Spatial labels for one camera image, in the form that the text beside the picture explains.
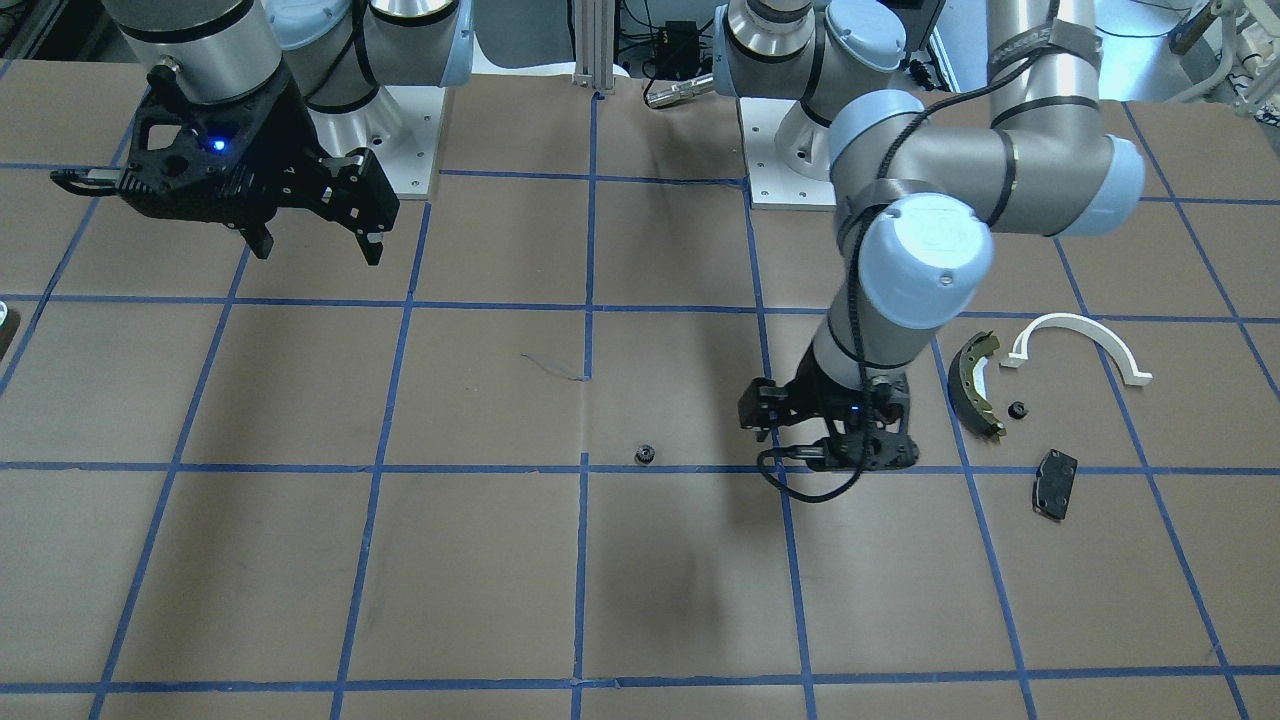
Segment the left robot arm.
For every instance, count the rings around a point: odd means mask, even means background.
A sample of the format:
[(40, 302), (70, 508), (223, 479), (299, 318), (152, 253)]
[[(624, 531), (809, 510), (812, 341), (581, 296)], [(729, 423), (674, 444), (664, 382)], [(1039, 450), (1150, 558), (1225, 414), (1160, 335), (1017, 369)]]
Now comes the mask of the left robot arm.
[(890, 87), (906, 31), (878, 1), (731, 1), (713, 20), (716, 90), (796, 101), (827, 131), (844, 283), (785, 384), (739, 402), (758, 439), (819, 418), (814, 445), (767, 450), (815, 470), (908, 468), (906, 369), (965, 310), (993, 233), (1107, 233), (1146, 182), (1135, 145), (1103, 131), (1092, 1), (992, 1), (986, 128), (937, 126), (942, 104)]

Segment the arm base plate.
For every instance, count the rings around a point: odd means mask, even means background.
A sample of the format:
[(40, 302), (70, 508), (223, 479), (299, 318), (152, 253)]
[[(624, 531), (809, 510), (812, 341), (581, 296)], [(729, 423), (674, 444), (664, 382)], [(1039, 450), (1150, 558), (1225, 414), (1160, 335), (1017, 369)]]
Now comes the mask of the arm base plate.
[(797, 101), (742, 97), (739, 110), (751, 205), (760, 210), (833, 209), (828, 129)]
[(384, 86), (347, 113), (312, 109), (317, 137), (326, 151), (343, 155), (372, 150), (397, 196), (428, 200), (436, 170), (447, 90), (431, 86)]

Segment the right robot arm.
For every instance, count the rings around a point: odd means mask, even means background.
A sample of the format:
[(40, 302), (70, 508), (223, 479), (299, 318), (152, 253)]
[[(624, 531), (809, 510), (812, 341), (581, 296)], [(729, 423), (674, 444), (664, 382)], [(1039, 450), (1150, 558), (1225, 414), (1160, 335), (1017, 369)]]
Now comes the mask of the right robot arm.
[(212, 223), (265, 259), (283, 208), (381, 260), (399, 200), (383, 164), (410, 133), (390, 87), (474, 69), (470, 1), (108, 1), (147, 91), (119, 170), (58, 170), (67, 190), (163, 220)]

